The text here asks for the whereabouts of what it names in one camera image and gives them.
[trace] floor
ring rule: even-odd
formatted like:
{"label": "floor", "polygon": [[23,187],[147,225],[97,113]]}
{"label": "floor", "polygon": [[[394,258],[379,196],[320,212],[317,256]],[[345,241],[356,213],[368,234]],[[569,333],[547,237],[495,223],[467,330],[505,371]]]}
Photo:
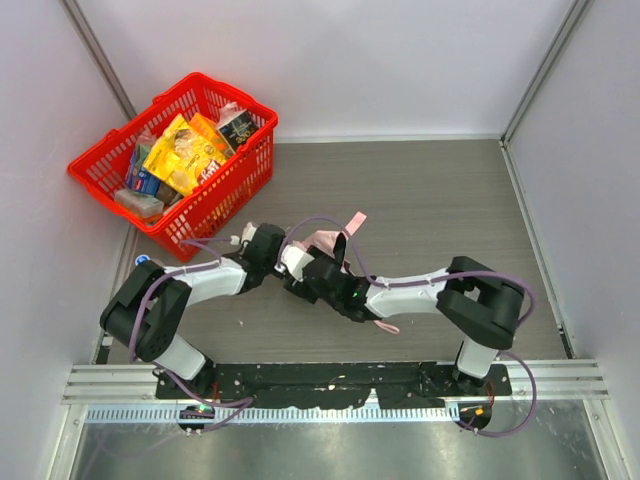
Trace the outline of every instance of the floor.
{"label": "floor", "polygon": [[[467,255],[529,282],[540,307],[517,335],[527,359],[566,358],[498,142],[429,141],[276,145],[273,179],[220,235],[248,221],[291,227],[313,214],[345,223],[362,211],[355,239],[373,274],[407,276]],[[303,231],[305,238],[317,227]],[[166,265],[176,260],[149,239],[135,246]],[[210,256],[201,253],[195,262]],[[353,323],[326,305],[293,297],[269,278],[239,297],[189,308],[180,334],[216,361],[337,362],[452,360],[460,332],[439,315],[393,318],[397,336]],[[114,344],[109,363],[126,363]]]}

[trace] package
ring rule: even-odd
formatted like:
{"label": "package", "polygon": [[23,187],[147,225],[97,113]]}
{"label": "package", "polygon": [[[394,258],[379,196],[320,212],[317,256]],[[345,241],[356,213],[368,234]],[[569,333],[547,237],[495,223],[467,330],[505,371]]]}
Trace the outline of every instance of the package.
{"label": "package", "polygon": [[229,158],[233,155],[233,150],[229,147],[225,139],[220,136],[216,130],[216,124],[212,120],[209,120],[200,112],[197,112],[193,117],[191,117],[191,120],[189,120],[189,125],[196,132],[209,140],[209,142],[211,142],[218,151],[222,152],[225,158]]}
{"label": "package", "polygon": [[227,103],[220,109],[216,128],[234,152],[258,131],[249,112],[239,108],[236,102]]}
{"label": "package", "polygon": [[151,148],[146,168],[178,193],[187,196],[226,162],[225,156],[176,116]]}
{"label": "package", "polygon": [[182,198],[182,195],[180,195],[166,183],[160,182],[160,186],[158,187],[158,191],[156,192],[156,198],[165,205],[173,205]]}
{"label": "package", "polygon": [[156,137],[149,130],[142,132],[136,140],[136,146],[133,148],[126,176],[127,187],[134,192],[155,195],[158,191],[160,180],[151,175],[142,166],[155,141]]}
{"label": "package", "polygon": [[132,192],[128,188],[118,190],[113,197],[115,202],[122,205],[131,213],[147,222],[162,216],[164,203],[150,195]]}

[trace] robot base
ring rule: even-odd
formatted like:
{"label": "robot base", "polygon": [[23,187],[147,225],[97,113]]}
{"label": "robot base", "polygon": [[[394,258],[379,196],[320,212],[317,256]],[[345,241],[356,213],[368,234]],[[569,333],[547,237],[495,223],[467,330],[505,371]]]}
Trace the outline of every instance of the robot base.
{"label": "robot base", "polygon": [[[223,402],[252,396],[257,408],[322,410],[362,407],[371,389],[382,409],[440,407],[447,397],[488,396],[484,386],[463,391],[454,368],[437,362],[218,364],[212,390]],[[159,380],[158,399],[188,398],[166,375]],[[492,365],[486,381],[493,396],[511,395],[506,366]]]}

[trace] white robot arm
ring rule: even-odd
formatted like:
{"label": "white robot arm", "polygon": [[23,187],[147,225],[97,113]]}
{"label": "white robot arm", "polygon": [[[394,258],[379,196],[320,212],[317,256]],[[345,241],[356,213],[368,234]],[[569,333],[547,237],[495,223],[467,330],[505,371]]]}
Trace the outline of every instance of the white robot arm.
{"label": "white robot arm", "polygon": [[[125,345],[141,299],[164,273],[185,270],[159,288],[147,306],[136,341],[136,355],[176,373],[195,392],[211,385],[214,364],[176,334],[184,309],[225,295],[239,295],[262,284],[267,275],[284,279],[285,288],[315,303],[319,298],[341,315],[365,322],[401,313],[443,314],[464,333],[454,379],[472,389],[484,384],[498,350],[511,347],[523,291],[498,279],[468,278],[438,281],[449,273],[488,270],[467,258],[455,257],[448,268],[404,277],[359,277],[345,269],[342,259],[321,250],[282,244],[285,232],[270,224],[247,224],[241,249],[212,262],[211,268],[190,273],[185,267],[163,269],[152,261],[136,267],[101,316],[101,326]],[[465,295],[478,289],[477,300]]]}

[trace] red plastic basket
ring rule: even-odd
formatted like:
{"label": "red plastic basket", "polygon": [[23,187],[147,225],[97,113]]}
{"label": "red plastic basket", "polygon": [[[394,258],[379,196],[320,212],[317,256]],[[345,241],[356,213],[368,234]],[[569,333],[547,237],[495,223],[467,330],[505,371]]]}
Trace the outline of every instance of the red plastic basket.
{"label": "red plastic basket", "polygon": [[[215,121],[228,102],[246,108],[259,130],[242,145],[206,183],[184,198],[153,226],[114,202],[123,188],[129,160],[138,135],[149,129],[156,137],[181,113],[187,120],[196,112]],[[202,73],[192,73],[157,96],[153,104],[120,130],[111,130],[99,143],[69,165],[69,173],[89,194],[113,213],[126,218],[183,262],[197,251],[180,242],[211,237],[273,175],[273,131],[276,113],[246,93]]]}

